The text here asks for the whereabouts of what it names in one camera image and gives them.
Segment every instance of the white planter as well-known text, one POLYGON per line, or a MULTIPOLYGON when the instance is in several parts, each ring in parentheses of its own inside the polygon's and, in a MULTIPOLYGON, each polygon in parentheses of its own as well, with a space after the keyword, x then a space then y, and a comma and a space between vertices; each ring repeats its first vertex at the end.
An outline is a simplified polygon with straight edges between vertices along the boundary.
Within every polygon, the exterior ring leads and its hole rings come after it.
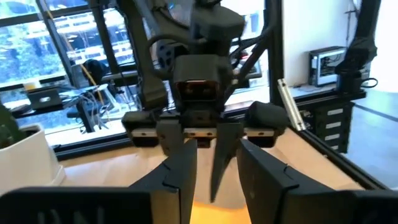
POLYGON ((39 124, 21 128, 37 131, 28 138, 0 149, 0 195, 31 186, 60 185, 65 177, 53 149, 39 124))

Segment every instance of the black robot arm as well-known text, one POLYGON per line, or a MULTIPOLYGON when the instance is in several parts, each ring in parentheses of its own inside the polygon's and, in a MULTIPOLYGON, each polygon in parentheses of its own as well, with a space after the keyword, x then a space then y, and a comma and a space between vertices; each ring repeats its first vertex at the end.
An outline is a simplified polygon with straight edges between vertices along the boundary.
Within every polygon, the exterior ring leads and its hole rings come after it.
POLYGON ((349 45, 344 60, 336 66, 339 93, 354 93, 362 85, 361 69, 377 55, 374 42, 381 0, 362 0, 361 12, 353 41, 349 45))

